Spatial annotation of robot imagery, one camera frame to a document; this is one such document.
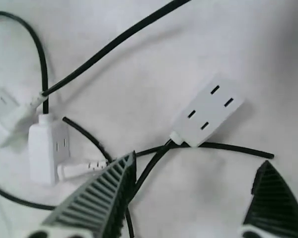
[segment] extension cord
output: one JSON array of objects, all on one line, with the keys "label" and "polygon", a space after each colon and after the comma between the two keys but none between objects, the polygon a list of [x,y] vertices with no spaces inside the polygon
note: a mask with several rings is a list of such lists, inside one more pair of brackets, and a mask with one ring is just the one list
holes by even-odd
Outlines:
[{"label": "extension cord", "polygon": [[106,161],[75,162],[70,158],[68,126],[51,114],[39,115],[29,130],[30,177],[35,183],[55,185],[77,176],[102,170]]},{"label": "extension cord", "polygon": [[28,104],[19,104],[0,88],[0,147],[8,145],[17,136],[26,134],[32,125],[36,109],[47,97],[39,94]]},{"label": "extension cord", "polygon": [[178,145],[184,141],[191,147],[201,145],[242,105],[243,101],[234,85],[217,75],[176,119],[170,138]]}]

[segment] power plug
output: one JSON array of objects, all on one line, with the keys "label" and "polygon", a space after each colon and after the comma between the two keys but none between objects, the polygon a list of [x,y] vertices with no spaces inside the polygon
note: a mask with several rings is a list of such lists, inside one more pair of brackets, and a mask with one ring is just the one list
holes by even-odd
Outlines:
[{"label": "power plug", "polygon": [[28,104],[19,104],[0,88],[0,146],[7,145],[16,136],[26,134],[32,125],[37,107],[47,98],[39,94]]},{"label": "power plug", "polygon": [[229,80],[216,76],[182,111],[170,138],[178,145],[201,145],[243,103]]},{"label": "power plug", "polygon": [[28,150],[32,181],[56,184],[57,165],[70,157],[67,125],[51,114],[39,115],[39,123],[29,130]]},{"label": "power plug", "polygon": [[60,181],[87,175],[100,171],[107,167],[107,162],[103,161],[84,161],[84,162],[63,162],[57,166],[57,173]]}]

